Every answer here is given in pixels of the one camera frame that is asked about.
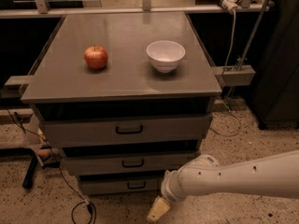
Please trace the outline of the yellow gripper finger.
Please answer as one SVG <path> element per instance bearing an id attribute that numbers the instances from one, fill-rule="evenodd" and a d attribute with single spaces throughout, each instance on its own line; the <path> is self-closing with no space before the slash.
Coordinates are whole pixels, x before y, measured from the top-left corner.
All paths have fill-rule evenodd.
<path id="1" fill-rule="evenodd" d="M 158 221 L 163 215 L 165 215 L 170 210 L 170 203 L 163 197 L 158 196 L 149 213 L 147 215 L 148 222 L 156 222 Z"/>

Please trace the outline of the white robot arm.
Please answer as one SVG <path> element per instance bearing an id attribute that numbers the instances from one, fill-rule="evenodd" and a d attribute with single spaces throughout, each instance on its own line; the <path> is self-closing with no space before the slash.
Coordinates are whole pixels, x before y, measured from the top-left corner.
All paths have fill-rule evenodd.
<path id="1" fill-rule="evenodd" d="M 210 155 L 200 155 L 164 173 L 161 194 L 149 210 L 147 221 L 156 222 L 172 203 L 189 196 L 222 192 L 298 198 L 299 151 L 224 166 Z"/>

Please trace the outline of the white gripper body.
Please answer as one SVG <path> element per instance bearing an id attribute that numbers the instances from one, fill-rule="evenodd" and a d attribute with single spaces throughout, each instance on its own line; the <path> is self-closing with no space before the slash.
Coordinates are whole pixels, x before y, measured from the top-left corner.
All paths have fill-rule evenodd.
<path id="1" fill-rule="evenodd" d="M 182 202 L 184 200 L 184 192 L 179 183 L 177 171 L 165 171 L 161 193 L 170 203 Z"/>

